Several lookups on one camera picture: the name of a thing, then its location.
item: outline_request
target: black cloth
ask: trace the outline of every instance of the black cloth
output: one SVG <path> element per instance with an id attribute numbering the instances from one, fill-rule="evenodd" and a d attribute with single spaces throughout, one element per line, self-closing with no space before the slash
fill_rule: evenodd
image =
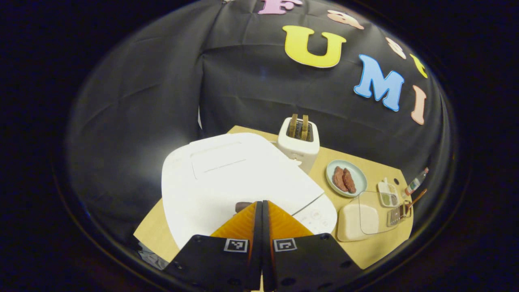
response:
<path id="1" fill-rule="evenodd" d="M 256 0 L 186 6 L 123 41 L 85 82 L 71 111 L 69 174 L 87 208 L 116 238 L 126 241 L 161 198 L 166 156 L 201 137 L 198 107 L 204 137 L 234 125 L 277 134 L 286 117 L 308 114 L 323 147 L 399 168 L 408 182 L 425 166 L 435 181 L 442 179 L 452 135 L 445 94 L 427 64 L 429 78 L 418 72 L 409 53 L 419 54 L 331 4 L 304 1 L 285 15 L 259 15 L 262 8 Z M 352 15 L 364 30 L 329 19 L 329 9 Z M 313 29 L 308 50 L 316 55 L 326 53 L 322 32 L 344 37 L 339 64 L 321 69 L 290 59 L 284 25 Z M 386 36 L 400 44 L 406 60 Z M 359 54 L 376 59 L 384 76 L 396 71 L 404 77 L 398 112 L 353 92 L 363 70 Z M 411 119 L 413 85 L 427 95 L 424 125 Z M 433 193 L 435 185 L 429 188 Z"/>

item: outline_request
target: small bottle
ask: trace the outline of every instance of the small bottle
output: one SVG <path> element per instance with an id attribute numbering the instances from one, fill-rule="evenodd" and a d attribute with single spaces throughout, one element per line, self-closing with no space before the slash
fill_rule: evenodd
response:
<path id="1" fill-rule="evenodd" d="M 411 194 L 416 191 L 416 189 L 421 185 L 425 180 L 425 176 L 429 172 L 429 168 L 426 167 L 420 174 L 405 188 L 405 194 L 402 194 L 404 200 L 408 199 Z"/>

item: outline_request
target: plate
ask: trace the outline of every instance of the plate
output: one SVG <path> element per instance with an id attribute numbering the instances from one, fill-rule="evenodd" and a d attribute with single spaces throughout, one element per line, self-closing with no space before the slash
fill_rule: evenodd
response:
<path id="1" fill-rule="evenodd" d="M 335 186 L 332 179 L 333 173 L 335 172 L 335 167 L 337 166 L 342 169 L 347 168 L 350 171 L 351 178 L 353 179 L 353 182 L 355 183 L 355 188 L 357 190 L 355 193 L 343 192 Z M 328 184 L 330 184 L 334 191 L 336 191 L 339 195 L 345 197 L 356 197 L 360 193 L 365 191 L 367 187 L 367 179 L 364 173 L 355 164 L 348 162 L 346 160 L 334 160 L 330 162 L 326 167 L 326 180 L 328 181 Z"/>

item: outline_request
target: cooked meat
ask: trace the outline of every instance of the cooked meat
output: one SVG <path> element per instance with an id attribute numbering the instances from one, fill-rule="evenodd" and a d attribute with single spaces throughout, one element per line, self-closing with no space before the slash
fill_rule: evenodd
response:
<path id="1" fill-rule="evenodd" d="M 336 185 L 341 191 L 347 192 L 348 189 L 344 185 L 343 182 L 343 169 L 340 167 L 335 167 L 335 173 L 333 174 L 333 184 Z"/>
<path id="2" fill-rule="evenodd" d="M 355 188 L 355 183 L 353 182 L 353 179 L 351 178 L 351 173 L 347 168 L 344 169 L 342 179 L 343 179 L 344 185 L 348 188 L 350 193 L 353 194 L 357 191 L 357 189 Z"/>

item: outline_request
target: blue letter m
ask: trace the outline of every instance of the blue letter m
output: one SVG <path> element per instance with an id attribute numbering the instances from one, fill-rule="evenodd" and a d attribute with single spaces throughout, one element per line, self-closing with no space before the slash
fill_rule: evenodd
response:
<path id="1" fill-rule="evenodd" d="M 382 104 L 397 112 L 404 77 L 395 71 L 391 71 L 388 76 L 384 78 L 382 69 L 380 69 L 375 59 L 366 55 L 359 55 L 359 58 L 364 63 L 364 70 L 362 71 L 360 84 L 355 86 L 353 91 L 360 96 L 371 97 L 370 86 L 371 83 L 373 83 L 375 100 L 379 101 L 387 92 L 387 96 L 382 99 Z"/>

